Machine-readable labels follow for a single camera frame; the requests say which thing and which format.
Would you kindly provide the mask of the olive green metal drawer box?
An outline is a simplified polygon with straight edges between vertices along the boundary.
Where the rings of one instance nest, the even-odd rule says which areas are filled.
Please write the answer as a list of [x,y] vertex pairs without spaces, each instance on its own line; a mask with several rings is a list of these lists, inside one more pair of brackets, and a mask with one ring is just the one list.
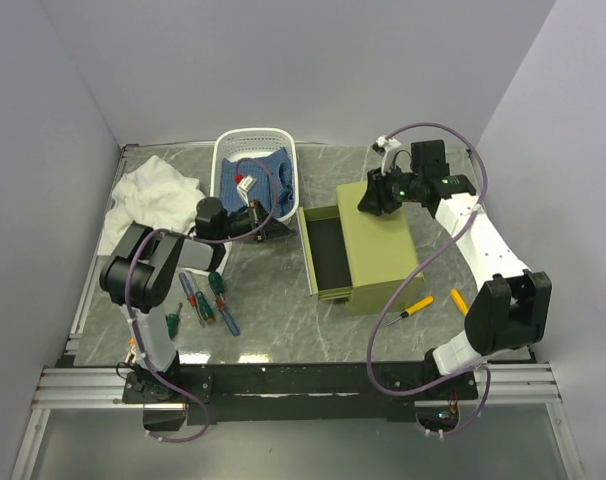
[[352,291],[346,301],[351,316],[376,315],[419,265],[407,214],[399,209],[374,216],[358,209],[364,182],[336,188],[339,219]]

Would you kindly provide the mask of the yellow precision screwdriver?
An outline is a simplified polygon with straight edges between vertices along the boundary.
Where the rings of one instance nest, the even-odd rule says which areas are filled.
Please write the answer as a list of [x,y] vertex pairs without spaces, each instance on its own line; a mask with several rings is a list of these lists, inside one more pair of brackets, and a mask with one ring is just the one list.
[[420,312],[421,310],[430,306],[433,302],[434,302],[433,296],[427,296],[427,297],[421,299],[417,303],[404,309],[394,320],[392,320],[388,323],[388,326],[393,325],[403,319],[406,319],[406,318]]

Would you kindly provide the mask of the white cloth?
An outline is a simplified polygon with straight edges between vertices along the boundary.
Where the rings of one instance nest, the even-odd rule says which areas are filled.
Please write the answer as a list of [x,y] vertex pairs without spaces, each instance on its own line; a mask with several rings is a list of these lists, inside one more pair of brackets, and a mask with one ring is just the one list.
[[187,233],[194,225],[197,204],[205,198],[197,178],[186,177],[154,155],[125,174],[114,187],[113,207],[106,213],[97,254],[109,256],[129,226]]

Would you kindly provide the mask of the yellow short screwdriver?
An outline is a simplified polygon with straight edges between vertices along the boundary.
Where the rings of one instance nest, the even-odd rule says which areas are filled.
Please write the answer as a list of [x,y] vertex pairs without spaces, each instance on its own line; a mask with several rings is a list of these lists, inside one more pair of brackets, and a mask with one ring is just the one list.
[[459,310],[459,312],[463,316],[466,316],[468,314],[469,307],[468,307],[467,303],[465,302],[463,296],[460,294],[460,292],[456,289],[452,289],[450,291],[450,297],[451,297],[452,301],[454,302],[455,306],[457,307],[457,309]]

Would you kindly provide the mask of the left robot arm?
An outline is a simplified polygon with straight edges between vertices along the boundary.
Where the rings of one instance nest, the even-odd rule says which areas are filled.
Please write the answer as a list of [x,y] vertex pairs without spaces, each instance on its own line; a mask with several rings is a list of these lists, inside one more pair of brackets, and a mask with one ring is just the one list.
[[196,247],[197,267],[207,273],[217,309],[230,332],[238,336],[240,329],[229,313],[225,284],[217,272],[226,253],[224,244],[246,239],[260,243],[293,234],[257,200],[230,213],[216,197],[198,203],[195,225],[188,234],[132,223],[99,277],[101,289],[119,307],[134,341],[135,378],[131,383],[161,402],[178,395],[189,398],[162,309],[186,247]]

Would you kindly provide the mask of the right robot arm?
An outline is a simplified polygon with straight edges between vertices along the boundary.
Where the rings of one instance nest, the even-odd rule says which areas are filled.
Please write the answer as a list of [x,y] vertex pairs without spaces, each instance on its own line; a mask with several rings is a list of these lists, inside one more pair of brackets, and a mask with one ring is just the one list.
[[396,139],[380,137],[373,149],[381,164],[367,174],[359,211],[380,216],[396,212],[405,202],[420,204],[455,242],[476,283],[463,330],[429,350],[421,363],[422,390],[440,399],[454,389],[455,373],[542,340],[552,282],[513,253],[469,178],[451,173],[443,141],[412,144],[406,150],[407,171],[397,164],[404,148]]

